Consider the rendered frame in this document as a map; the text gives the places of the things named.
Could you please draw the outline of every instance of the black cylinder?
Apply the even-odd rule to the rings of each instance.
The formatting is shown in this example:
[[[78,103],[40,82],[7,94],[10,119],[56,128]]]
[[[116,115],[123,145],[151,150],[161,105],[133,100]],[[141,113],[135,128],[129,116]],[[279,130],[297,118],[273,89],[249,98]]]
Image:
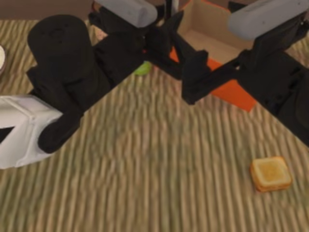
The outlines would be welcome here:
[[[55,15],[37,23],[28,45],[47,75],[71,83],[93,75],[97,68],[85,23],[71,15]]]

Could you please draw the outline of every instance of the green ball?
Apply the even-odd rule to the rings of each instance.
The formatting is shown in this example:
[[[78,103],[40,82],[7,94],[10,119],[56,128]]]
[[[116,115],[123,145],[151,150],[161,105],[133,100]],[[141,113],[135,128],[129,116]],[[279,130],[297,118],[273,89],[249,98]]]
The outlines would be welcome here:
[[[147,75],[148,73],[150,73],[151,67],[152,67],[151,63],[145,61],[142,65],[139,66],[138,69],[134,71],[134,74],[140,76]]]

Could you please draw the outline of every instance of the yellow square object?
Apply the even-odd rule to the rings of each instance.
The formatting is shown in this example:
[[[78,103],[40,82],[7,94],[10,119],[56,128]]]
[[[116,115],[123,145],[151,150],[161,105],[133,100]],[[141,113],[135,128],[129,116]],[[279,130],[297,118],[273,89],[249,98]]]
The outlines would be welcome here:
[[[285,160],[280,156],[255,159],[250,172],[260,192],[287,189],[293,181]]]

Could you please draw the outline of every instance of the toast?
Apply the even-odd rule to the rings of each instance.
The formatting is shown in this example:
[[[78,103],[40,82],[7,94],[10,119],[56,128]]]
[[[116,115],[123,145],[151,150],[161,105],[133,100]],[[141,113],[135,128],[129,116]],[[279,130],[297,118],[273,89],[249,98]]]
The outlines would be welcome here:
[[[260,192],[287,189],[292,176],[283,157],[255,159],[250,172],[256,189]]]
[[[6,54],[4,48],[0,45],[0,74],[3,72],[6,63]]]

